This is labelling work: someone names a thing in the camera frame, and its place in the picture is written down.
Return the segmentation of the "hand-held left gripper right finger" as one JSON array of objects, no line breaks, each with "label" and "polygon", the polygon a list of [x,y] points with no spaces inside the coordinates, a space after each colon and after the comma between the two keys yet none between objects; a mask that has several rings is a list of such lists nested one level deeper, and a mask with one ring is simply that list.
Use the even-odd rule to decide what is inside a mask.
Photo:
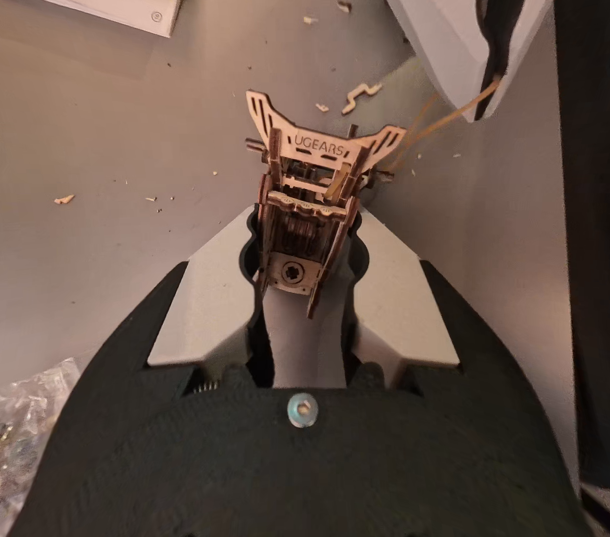
[{"label": "hand-held left gripper right finger", "polygon": [[385,388],[406,384],[412,366],[457,368],[457,351],[417,254],[364,209],[348,237],[347,386],[365,364],[377,365]]}]

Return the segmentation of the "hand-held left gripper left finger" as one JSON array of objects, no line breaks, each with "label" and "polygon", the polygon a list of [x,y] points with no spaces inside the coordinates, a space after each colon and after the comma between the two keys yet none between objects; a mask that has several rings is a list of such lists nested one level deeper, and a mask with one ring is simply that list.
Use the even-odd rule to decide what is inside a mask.
[{"label": "hand-held left gripper left finger", "polygon": [[272,387],[258,216],[259,206],[244,210],[189,258],[148,365],[195,365],[207,381],[244,365],[258,387]]}]

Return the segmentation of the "large tan rubber band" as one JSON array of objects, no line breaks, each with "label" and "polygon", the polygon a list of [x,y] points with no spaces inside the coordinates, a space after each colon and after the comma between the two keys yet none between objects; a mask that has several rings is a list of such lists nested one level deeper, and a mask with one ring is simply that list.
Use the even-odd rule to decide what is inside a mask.
[{"label": "large tan rubber band", "polygon": [[459,109],[456,109],[453,112],[439,118],[437,121],[431,123],[425,128],[420,128],[420,123],[424,120],[428,110],[440,98],[440,95],[438,93],[434,93],[432,97],[428,100],[428,102],[422,107],[422,109],[416,116],[415,121],[408,128],[408,133],[405,138],[404,145],[400,147],[398,155],[395,156],[394,160],[389,165],[385,166],[387,171],[390,173],[395,173],[400,168],[400,165],[403,159],[406,157],[408,150],[413,145],[421,141],[423,138],[428,137],[432,133],[438,131],[439,129],[444,128],[446,125],[461,117],[463,114],[471,111],[472,109],[475,109],[479,103],[481,103],[488,97],[491,97],[497,91],[501,82],[502,77],[500,75],[495,75],[493,77],[492,82],[476,98],[472,99]]}]

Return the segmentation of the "zigzag wooden piece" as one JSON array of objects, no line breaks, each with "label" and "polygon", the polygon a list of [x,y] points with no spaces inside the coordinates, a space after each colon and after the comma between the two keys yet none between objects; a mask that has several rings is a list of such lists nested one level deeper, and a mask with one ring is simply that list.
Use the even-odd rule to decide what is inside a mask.
[{"label": "zigzag wooden piece", "polygon": [[373,97],[383,88],[382,83],[377,83],[369,86],[366,83],[361,83],[354,89],[349,91],[346,96],[346,104],[341,110],[341,115],[351,114],[357,107],[357,100],[362,96]]}]

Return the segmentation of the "wooden mechanical model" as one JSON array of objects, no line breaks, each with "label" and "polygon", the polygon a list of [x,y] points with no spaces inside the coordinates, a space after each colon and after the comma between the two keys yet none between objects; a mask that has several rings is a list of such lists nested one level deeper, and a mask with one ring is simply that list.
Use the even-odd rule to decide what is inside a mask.
[{"label": "wooden mechanical model", "polygon": [[308,297],[312,319],[359,212],[361,190],[393,180],[378,165],[398,148],[406,129],[385,125],[358,137],[352,127],[346,137],[333,136],[298,126],[264,92],[245,95],[260,135],[247,139],[247,148],[267,166],[257,196],[259,287]]}]

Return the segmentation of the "clear plastic parts bag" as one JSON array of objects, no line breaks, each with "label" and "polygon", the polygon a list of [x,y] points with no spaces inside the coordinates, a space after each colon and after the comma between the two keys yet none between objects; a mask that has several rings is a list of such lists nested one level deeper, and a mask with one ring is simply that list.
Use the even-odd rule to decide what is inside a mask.
[{"label": "clear plastic parts bag", "polygon": [[74,358],[1,388],[1,536],[23,507],[51,431],[80,378]]}]

